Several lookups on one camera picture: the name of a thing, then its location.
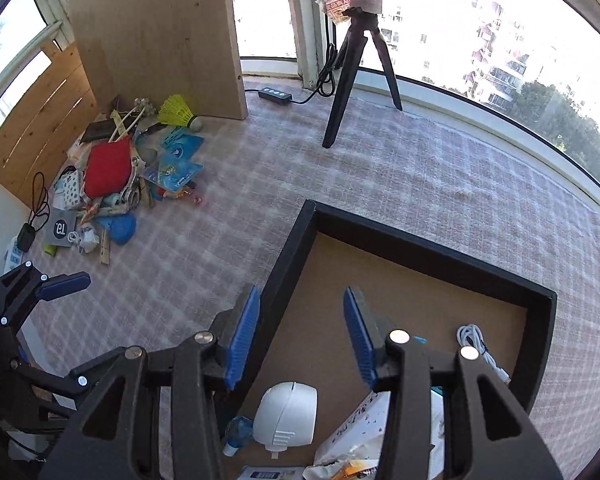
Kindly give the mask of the grey bead massager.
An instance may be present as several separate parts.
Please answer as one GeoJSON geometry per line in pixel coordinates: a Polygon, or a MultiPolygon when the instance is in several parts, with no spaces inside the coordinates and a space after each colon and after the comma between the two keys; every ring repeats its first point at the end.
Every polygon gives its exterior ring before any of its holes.
{"type": "Polygon", "coordinates": [[[143,113],[144,115],[155,115],[156,108],[147,98],[136,98],[134,100],[134,110],[137,113],[143,113]]]}

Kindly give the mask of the black wallet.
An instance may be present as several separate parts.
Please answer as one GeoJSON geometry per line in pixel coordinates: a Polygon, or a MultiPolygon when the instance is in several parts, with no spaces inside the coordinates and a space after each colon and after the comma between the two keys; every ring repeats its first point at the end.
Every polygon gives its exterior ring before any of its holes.
{"type": "Polygon", "coordinates": [[[85,132],[82,134],[81,143],[91,143],[95,141],[108,140],[116,131],[116,124],[112,119],[91,122],[85,132]]]}

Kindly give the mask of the red fabric pouch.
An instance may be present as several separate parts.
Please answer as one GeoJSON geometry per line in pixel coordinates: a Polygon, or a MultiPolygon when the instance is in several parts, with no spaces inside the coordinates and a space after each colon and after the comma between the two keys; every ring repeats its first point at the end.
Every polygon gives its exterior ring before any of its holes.
{"type": "Polygon", "coordinates": [[[122,140],[97,144],[91,149],[84,172],[84,193],[90,199],[119,193],[131,175],[131,143],[122,140]]]}

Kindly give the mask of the blue round lid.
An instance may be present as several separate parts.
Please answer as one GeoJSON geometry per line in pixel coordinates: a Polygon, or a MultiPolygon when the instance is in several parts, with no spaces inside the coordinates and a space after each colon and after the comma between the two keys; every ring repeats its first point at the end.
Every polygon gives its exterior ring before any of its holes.
{"type": "Polygon", "coordinates": [[[109,234],[110,240],[118,246],[129,243],[136,231],[136,219],[130,212],[116,216],[97,217],[96,222],[109,234]]]}

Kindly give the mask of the white plug adapter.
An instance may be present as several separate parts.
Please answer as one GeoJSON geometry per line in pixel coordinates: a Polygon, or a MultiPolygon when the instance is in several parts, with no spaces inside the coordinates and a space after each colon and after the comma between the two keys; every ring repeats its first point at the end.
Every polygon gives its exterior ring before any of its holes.
{"type": "Polygon", "coordinates": [[[253,439],[277,460],[280,453],[313,442],[317,390],[300,382],[281,382],[265,391],[253,419],[253,439]]]}

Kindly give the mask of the white power strip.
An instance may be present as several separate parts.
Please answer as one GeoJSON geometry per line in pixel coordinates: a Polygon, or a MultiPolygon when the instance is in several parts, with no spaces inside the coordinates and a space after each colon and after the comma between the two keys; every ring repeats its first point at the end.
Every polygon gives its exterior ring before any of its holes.
{"type": "Polygon", "coordinates": [[[3,273],[6,274],[14,270],[17,266],[20,266],[22,260],[23,252],[18,248],[17,237],[14,236],[6,248],[3,273]]]}

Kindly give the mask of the blue mascot pin card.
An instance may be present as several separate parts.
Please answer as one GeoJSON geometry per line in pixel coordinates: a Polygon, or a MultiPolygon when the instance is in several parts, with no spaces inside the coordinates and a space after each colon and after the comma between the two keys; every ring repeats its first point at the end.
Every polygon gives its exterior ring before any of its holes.
{"type": "Polygon", "coordinates": [[[159,188],[176,193],[202,170],[204,166],[201,164],[171,154],[163,154],[145,168],[142,177],[159,188]]]}

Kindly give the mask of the small blue sanitizer bottle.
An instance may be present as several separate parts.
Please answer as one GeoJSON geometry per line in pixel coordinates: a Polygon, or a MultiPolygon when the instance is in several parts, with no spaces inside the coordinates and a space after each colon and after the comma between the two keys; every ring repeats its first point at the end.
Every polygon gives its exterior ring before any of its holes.
{"type": "Polygon", "coordinates": [[[245,416],[236,416],[225,428],[223,454],[232,457],[252,442],[253,421],[245,416]]]}

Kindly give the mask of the wooden clothespin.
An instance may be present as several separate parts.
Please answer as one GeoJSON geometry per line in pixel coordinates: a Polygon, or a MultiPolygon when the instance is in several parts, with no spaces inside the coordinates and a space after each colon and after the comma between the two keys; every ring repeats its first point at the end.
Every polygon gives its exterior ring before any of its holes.
{"type": "Polygon", "coordinates": [[[103,229],[99,237],[99,262],[104,266],[110,265],[110,237],[109,232],[103,229]]]}

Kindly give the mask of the grey T9 pouch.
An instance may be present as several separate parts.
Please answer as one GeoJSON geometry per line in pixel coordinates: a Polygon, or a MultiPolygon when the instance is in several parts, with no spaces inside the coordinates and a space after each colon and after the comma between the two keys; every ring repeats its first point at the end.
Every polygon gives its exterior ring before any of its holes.
{"type": "Polygon", "coordinates": [[[76,211],[53,208],[43,229],[43,244],[70,247],[69,234],[76,230],[76,211]]]}

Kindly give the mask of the black tray with brown base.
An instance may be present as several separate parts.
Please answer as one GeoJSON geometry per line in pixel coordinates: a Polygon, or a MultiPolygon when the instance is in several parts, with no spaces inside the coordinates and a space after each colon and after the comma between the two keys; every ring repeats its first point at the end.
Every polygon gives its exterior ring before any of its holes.
{"type": "Polygon", "coordinates": [[[366,394],[390,411],[381,479],[429,479],[430,391],[440,389],[445,479],[557,479],[529,413],[548,357],[551,290],[413,234],[308,200],[261,294],[252,353],[216,404],[226,425],[253,415],[268,388],[317,390],[326,439],[366,394]],[[342,300],[357,287],[386,333],[386,376],[362,381],[342,300]]]}

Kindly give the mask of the yellow plastic shuttlecock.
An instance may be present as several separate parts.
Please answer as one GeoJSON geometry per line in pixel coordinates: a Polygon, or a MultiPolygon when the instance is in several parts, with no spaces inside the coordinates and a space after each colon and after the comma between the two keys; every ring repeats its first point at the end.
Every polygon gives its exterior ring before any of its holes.
{"type": "Polygon", "coordinates": [[[172,94],[162,103],[158,110],[158,122],[193,132],[202,129],[202,120],[192,112],[180,94],[172,94]]]}

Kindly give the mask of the checkered tablecloth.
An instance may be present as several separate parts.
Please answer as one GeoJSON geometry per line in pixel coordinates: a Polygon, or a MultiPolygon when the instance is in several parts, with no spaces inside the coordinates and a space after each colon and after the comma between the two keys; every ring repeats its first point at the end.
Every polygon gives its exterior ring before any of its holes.
{"type": "Polygon", "coordinates": [[[160,349],[207,327],[245,283],[263,284],[306,200],[425,237],[557,295],[550,356],[532,410],[562,474],[600,449],[600,206],[537,159],[421,110],[354,99],[323,148],[328,104],[280,107],[248,96],[241,122],[210,119],[200,204],[136,211],[136,231],[104,266],[96,255],[35,248],[56,275],[91,286],[39,304],[30,346],[65,374],[117,346],[160,349]]]}

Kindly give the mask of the blue tissue packet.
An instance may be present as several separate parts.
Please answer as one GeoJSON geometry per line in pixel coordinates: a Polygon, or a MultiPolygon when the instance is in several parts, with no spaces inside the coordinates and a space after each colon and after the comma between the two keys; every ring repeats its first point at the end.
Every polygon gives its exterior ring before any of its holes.
{"type": "Polygon", "coordinates": [[[204,143],[204,138],[186,127],[175,127],[161,141],[161,147],[178,159],[191,159],[204,143]]]}

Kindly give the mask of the crumpled snack wrapper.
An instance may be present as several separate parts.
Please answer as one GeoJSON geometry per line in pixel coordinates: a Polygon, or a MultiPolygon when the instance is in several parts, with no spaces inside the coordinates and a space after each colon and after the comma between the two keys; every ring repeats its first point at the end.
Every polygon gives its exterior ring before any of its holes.
{"type": "Polygon", "coordinates": [[[379,460],[337,460],[325,466],[309,466],[302,472],[306,480],[361,480],[376,476],[379,460]]]}

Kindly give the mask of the dotted white tissue pack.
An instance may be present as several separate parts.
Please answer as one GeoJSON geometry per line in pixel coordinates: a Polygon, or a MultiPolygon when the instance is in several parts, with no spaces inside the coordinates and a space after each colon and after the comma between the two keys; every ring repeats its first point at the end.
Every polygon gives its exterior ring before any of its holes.
{"type": "Polygon", "coordinates": [[[53,207],[60,210],[78,210],[82,207],[82,174],[80,170],[65,172],[56,182],[53,207]]]}

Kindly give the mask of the white floral tissue box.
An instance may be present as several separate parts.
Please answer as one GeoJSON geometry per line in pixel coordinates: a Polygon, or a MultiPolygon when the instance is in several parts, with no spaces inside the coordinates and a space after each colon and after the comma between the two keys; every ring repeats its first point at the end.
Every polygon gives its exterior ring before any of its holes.
{"type": "MultiPolygon", "coordinates": [[[[444,465],[443,398],[432,389],[429,479],[442,475],[444,465]]],[[[317,448],[312,466],[337,460],[379,460],[384,440],[390,393],[371,392],[352,414],[317,448]]]]}

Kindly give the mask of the black power strip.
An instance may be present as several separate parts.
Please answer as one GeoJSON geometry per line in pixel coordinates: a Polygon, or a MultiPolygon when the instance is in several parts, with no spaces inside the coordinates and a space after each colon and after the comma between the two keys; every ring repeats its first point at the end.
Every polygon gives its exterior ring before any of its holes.
{"type": "Polygon", "coordinates": [[[264,87],[257,91],[261,99],[273,102],[278,105],[288,105],[294,102],[292,95],[288,92],[283,92],[270,87],[264,87]]]}

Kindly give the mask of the white boxed device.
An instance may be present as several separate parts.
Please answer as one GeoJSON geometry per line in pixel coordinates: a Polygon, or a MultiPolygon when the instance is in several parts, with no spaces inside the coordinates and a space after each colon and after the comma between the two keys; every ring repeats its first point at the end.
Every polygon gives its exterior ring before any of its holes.
{"type": "Polygon", "coordinates": [[[245,466],[237,480],[303,480],[303,471],[303,467],[245,466]]]}

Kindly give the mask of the black tripod stand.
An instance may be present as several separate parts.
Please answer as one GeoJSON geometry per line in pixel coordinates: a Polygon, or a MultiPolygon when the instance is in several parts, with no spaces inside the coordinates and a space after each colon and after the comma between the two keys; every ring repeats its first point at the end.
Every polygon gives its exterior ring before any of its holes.
{"type": "Polygon", "coordinates": [[[325,130],[323,148],[331,148],[343,120],[344,111],[353,89],[356,74],[367,44],[366,32],[370,33],[386,77],[391,99],[397,110],[403,110],[396,74],[390,60],[388,44],[378,24],[378,12],[367,12],[359,4],[351,3],[343,12],[350,18],[350,26],[336,56],[334,69],[340,70],[332,110],[325,130]]]}

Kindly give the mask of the wooden board panel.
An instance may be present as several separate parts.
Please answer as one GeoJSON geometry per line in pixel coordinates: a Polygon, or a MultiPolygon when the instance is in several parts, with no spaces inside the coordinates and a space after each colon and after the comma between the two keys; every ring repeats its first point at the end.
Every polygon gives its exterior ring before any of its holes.
{"type": "Polygon", "coordinates": [[[197,115],[248,115],[233,0],[68,0],[99,107],[179,94],[197,115]]]}

